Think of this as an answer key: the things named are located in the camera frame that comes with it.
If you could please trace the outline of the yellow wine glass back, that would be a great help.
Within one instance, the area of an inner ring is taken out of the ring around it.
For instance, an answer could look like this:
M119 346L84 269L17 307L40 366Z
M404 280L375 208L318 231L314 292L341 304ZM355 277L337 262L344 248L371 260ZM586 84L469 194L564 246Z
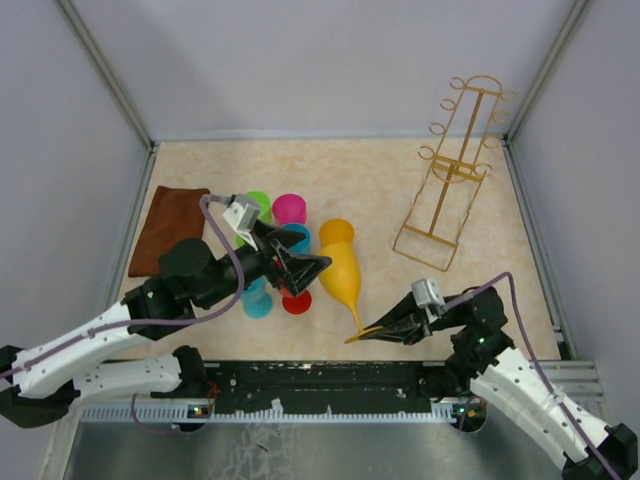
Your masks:
M319 276L325 291L344 305L352 314L357 333L346 339L345 344L355 343L367 334L381 330L380 326L365 328L358 312L361 292L361 271L353 245L349 242L335 243L323 247L319 254L331 259L331 264Z

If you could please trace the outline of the red wine glass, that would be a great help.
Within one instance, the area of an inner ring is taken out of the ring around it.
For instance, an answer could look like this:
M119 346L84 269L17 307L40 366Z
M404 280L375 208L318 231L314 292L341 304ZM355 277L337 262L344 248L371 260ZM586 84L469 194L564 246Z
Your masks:
M312 305L309 290L299 287L291 276L280 278L274 289L281 297L283 309L291 315L304 314Z

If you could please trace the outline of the yellow wine glass front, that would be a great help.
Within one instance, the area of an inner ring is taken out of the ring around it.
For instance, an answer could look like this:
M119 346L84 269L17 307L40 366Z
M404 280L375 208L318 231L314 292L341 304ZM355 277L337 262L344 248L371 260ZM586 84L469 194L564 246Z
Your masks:
M332 218L320 226L318 236L320 245L324 248L338 243L352 243L355 230L349 221L343 218Z

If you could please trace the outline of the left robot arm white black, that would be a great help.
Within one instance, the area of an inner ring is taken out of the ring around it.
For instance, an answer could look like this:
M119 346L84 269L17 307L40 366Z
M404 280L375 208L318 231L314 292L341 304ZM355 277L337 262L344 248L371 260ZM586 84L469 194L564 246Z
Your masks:
M299 232L257 223L254 242L216 258L199 238L179 241L159 260L159 274L86 324L39 347L1 349L1 415L14 425L54 423L89 400L150 395L194 397L208 384L199 351L181 346L138 361L113 355L147 345L198 323L194 311L214 319L229 311L246 286L260 278L297 295L332 263L323 255L296 253Z

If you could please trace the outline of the yellow wine glass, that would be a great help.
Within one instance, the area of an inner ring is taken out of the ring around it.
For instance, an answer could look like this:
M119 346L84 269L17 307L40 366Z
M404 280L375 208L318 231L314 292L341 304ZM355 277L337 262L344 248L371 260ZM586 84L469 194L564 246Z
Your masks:
M380 326L365 328L358 312L361 292L361 271L353 245L349 242L335 243L323 247L319 254L331 259L331 264L319 276L325 291L344 305L352 314L357 333L346 339L345 344L355 343L367 334L381 330Z
M349 221L343 218L332 218L320 226L318 236L320 245L324 248L338 243L352 243L355 230Z

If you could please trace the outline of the pink wine glass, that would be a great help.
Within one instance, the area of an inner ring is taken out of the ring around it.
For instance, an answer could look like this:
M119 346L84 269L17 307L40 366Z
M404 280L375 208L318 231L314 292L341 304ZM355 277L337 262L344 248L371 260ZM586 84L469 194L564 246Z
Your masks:
M305 224L307 221L306 200L295 193L280 195L272 204L272 214L278 225Z

